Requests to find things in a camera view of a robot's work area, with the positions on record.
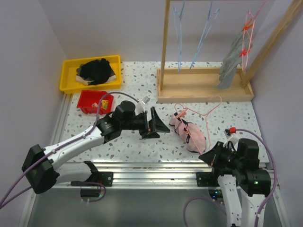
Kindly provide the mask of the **pink underwear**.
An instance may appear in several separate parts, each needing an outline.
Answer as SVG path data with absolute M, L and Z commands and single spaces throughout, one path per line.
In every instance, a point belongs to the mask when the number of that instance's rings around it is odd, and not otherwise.
M 192 122 L 183 120 L 180 113 L 175 112 L 169 122 L 174 132 L 186 143 L 186 149 L 192 153 L 203 154 L 206 151 L 206 140 L 204 134 Z

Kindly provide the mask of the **pink wire hanger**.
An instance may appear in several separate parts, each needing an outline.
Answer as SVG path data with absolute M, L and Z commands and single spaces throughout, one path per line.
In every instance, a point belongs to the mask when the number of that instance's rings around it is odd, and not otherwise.
M 211 139 L 210 139 L 210 131 L 209 131 L 209 127 L 208 127 L 208 121 L 207 121 L 207 117 L 210 115 L 210 113 L 212 113 L 217 107 L 219 107 L 220 105 L 221 105 L 221 103 L 222 103 L 222 97 L 221 96 L 218 96 L 218 95 L 216 95 L 216 96 L 213 96 L 213 97 L 211 97 L 211 98 L 209 98 L 209 102 L 212 100 L 212 99 L 214 99 L 214 98 L 219 98 L 219 104 L 217 104 L 215 107 L 213 107 L 211 110 L 209 110 L 206 114 L 202 114 L 202 113 L 199 113 L 199 112 L 197 112 L 197 111 L 195 111 L 195 110 L 193 110 L 193 109 L 190 109 L 190 108 L 188 108 L 188 107 L 184 107 L 181 103 L 177 103 L 177 104 L 175 104 L 174 105 L 174 109 L 175 109 L 175 112 L 177 112 L 177 113 L 179 113 L 180 111 L 182 111 L 183 109 L 186 109 L 186 113 L 187 113 L 187 111 L 191 111 L 191 112 L 193 112 L 193 113 L 195 113 L 195 114 L 198 114 L 198 115 L 200 115 L 201 117 L 204 117 L 205 118 L 205 127 L 206 127 L 206 132 L 207 132 L 207 139 L 205 139 L 206 140 L 206 142 L 208 141 L 208 148 L 210 149 L 210 147 L 211 147 Z

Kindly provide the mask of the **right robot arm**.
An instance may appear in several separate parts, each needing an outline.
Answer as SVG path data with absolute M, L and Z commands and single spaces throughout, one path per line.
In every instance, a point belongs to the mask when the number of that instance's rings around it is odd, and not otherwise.
M 199 156 L 213 169 L 211 180 L 221 188 L 229 227 L 264 225 L 271 178 L 268 171 L 259 167 L 258 153 L 256 141 L 240 139 L 236 151 L 217 142 L 210 151 Z

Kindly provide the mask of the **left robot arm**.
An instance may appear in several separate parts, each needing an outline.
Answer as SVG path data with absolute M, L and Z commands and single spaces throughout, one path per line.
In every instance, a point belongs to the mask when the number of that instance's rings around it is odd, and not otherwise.
M 122 101 L 114 111 L 97 120 L 95 125 L 84 132 L 45 148 L 32 146 L 22 171 L 34 192 L 41 194 L 65 182 L 73 186 L 102 186 L 101 173 L 91 161 L 84 161 L 77 166 L 69 166 L 67 162 L 89 149 L 115 140 L 124 130 L 138 131 L 142 139 L 158 139 L 160 133 L 170 132 L 155 107 L 151 107 L 150 120 L 147 111 L 136 114 L 135 109 L 134 103 Z

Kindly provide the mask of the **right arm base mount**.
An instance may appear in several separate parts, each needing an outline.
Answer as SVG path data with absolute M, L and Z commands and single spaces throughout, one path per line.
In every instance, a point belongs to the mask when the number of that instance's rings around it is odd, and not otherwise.
M 212 172 L 196 172 L 196 184 L 198 187 L 219 187 Z

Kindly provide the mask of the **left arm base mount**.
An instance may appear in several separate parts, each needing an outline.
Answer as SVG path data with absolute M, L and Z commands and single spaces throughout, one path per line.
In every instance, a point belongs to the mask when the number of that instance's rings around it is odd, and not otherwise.
M 111 187 L 113 172 L 94 172 L 85 181 L 72 181 L 71 186 L 100 186 Z

